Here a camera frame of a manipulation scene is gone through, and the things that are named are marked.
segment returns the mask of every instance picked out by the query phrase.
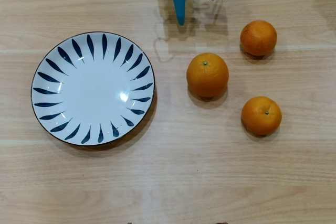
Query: ceramic plate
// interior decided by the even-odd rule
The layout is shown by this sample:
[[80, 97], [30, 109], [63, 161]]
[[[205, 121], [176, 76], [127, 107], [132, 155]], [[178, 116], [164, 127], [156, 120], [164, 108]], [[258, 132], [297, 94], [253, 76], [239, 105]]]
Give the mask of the ceramic plate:
[[54, 137], [98, 145], [129, 133], [153, 101], [154, 72], [132, 41], [87, 33], [52, 49], [31, 85], [36, 118]]

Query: white plate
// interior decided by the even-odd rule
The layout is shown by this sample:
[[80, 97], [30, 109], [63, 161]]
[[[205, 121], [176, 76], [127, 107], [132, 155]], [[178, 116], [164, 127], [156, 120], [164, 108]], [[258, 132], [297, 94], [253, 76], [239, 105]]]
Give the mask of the white plate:
[[87, 33], [52, 49], [31, 85], [36, 118], [54, 137], [76, 145], [116, 140], [136, 127], [154, 96], [154, 72], [132, 41]]

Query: wood grain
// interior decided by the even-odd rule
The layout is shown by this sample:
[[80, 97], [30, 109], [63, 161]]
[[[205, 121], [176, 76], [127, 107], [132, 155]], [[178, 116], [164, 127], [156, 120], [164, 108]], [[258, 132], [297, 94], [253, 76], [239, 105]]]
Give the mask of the wood grain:
[[[0, 223], [335, 223], [335, 0], [188, 0], [183, 27], [172, 0], [0, 0], [0, 10]], [[239, 47], [256, 19], [278, 32], [261, 60]], [[44, 55], [87, 31], [137, 43], [157, 86], [139, 127], [97, 148], [51, 137], [30, 104]], [[206, 51], [230, 70], [213, 100], [185, 79]], [[240, 122], [257, 95], [283, 112], [266, 138]]]

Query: plate rim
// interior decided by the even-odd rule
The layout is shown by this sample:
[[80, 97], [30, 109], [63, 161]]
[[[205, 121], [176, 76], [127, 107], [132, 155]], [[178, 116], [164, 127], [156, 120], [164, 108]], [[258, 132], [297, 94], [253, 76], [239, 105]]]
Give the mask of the plate rim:
[[[77, 36], [80, 36], [80, 35], [84, 35], [84, 34], [95, 34], [95, 33], [103, 33], [103, 34], [117, 35], [117, 36], [119, 36], [119, 37], [122, 37], [122, 38], [127, 39], [128, 41], [132, 42], [134, 45], [136, 45], [136, 46], [140, 49], [140, 51], [142, 51], [142, 53], [146, 56], [146, 58], [147, 58], [147, 60], [148, 60], [148, 62], [149, 62], [149, 65], [151, 66], [152, 73], [153, 73], [153, 85], [154, 85], [154, 87], [153, 87], [152, 100], [151, 100], [151, 103], [150, 103], [149, 106], [148, 106], [148, 109], [147, 109], [146, 112], [144, 113], [142, 119], [141, 119], [141, 120], [140, 120], [140, 121], [139, 121], [139, 122], [138, 122], [138, 123], [137, 123], [137, 124], [130, 130], [130, 131], [129, 131], [129, 132], [127, 132], [127, 133], [125, 133], [125, 134], [123, 134], [123, 135], [121, 135], [121, 136], [118, 136], [117, 138], [115, 138], [115, 139], [113, 139], [113, 140], [110, 140], [110, 141], [108, 141], [108, 142], [106, 142], [106, 143], [102, 143], [102, 144], [99, 143], [99, 144], [84, 145], [84, 144], [70, 143], [70, 142], [67, 142], [67, 141], [65, 141], [65, 140], [62, 140], [62, 139], [60, 139], [60, 138], [58, 138], [58, 137], [52, 135], [52, 134], [50, 133], [50, 131], [47, 130], [47, 129], [41, 124], [40, 120], [38, 119], [38, 117], [37, 117], [37, 115], [36, 115], [36, 112], [35, 112], [35, 109], [34, 109], [34, 105], [33, 105], [33, 82], [34, 82], [34, 80], [35, 80], [35, 76], [36, 76], [36, 73], [37, 73], [38, 68], [40, 67], [40, 65], [42, 64], [42, 62], [47, 58], [47, 56], [50, 54], [51, 51], [53, 51], [55, 48], [57, 48], [59, 45], [61, 45], [63, 42], [65, 42], [65, 41], [67, 41], [67, 40], [69, 40], [69, 39], [72, 39], [72, 38], [74, 38], [74, 37], [77, 37]], [[60, 140], [60, 141], [62, 141], [62, 142], [64, 142], [64, 143], [71, 144], [71, 145], [75, 145], [75, 146], [84, 146], [84, 147], [98, 146], [98, 145], [109, 144], [109, 143], [111, 143], [111, 142], [114, 142], [115, 140], [118, 140], [118, 139], [120, 139], [120, 138], [126, 136], [127, 134], [129, 134], [130, 132], [132, 132], [132, 131], [133, 131], [133, 130], [134, 130], [134, 129], [135, 129], [135, 128], [142, 122], [142, 120], [146, 117], [146, 115], [147, 115], [148, 112], [149, 112], [149, 109], [151, 108], [151, 106], [152, 106], [152, 104], [153, 104], [153, 100], [154, 100], [154, 96], [155, 96], [155, 87], [156, 87], [156, 83], [155, 83], [155, 74], [154, 74], [153, 66], [152, 66], [151, 61], [149, 60], [148, 56], [147, 56], [146, 53], [142, 50], [141, 47], [139, 47], [136, 43], [134, 43], [133, 41], [131, 41], [129, 38], [126, 38], [125, 36], [122, 36], [122, 35], [119, 35], [119, 34], [111, 33], [111, 32], [109, 32], [109, 31], [89, 31], [89, 32], [86, 32], [86, 33], [81, 33], [81, 34], [73, 35], [73, 36], [71, 36], [71, 37], [69, 37], [69, 38], [63, 40], [62, 42], [60, 42], [59, 44], [57, 44], [56, 46], [54, 46], [50, 51], [47, 52], [47, 54], [43, 57], [43, 59], [41, 60], [41, 62], [38, 64], [38, 66], [37, 66], [37, 68], [36, 68], [36, 70], [35, 70], [35, 73], [34, 73], [34, 75], [33, 75], [32, 84], [31, 84], [31, 86], [30, 86], [30, 103], [31, 103], [31, 107], [32, 107], [32, 109], [33, 109], [33, 112], [34, 112], [34, 115], [35, 115], [35, 118], [36, 118], [37, 122], [38, 122], [38, 123], [42, 126], [42, 128], [43, 128], [48, 134], [50, 134], [52, 137], [54, 137], [54, 138], [56, 138], [56, 139], [58, 139], [58, 140]]]

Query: mandarin orange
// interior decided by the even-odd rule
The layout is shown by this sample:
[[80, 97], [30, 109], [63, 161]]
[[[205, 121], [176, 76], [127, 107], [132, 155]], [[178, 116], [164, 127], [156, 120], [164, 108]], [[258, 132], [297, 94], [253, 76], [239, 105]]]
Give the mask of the mandarin orange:
[[240, 35], [242, 47], [254, 56], [271, 53], [277, 44], [277, 40], [277, 31], [270, 23], [263, 20], [249, 23]]
[[244, 126], [257, 135], [275, 131], [282, 120], [280, 107], [268, 97], [254, 97], [247, 101], [241, 117]]
[[186, 77], [191, 91], [200, 97], [209, 98], [224, 92], [229, 71], [220, 56], [206, 52], [191, 61]]

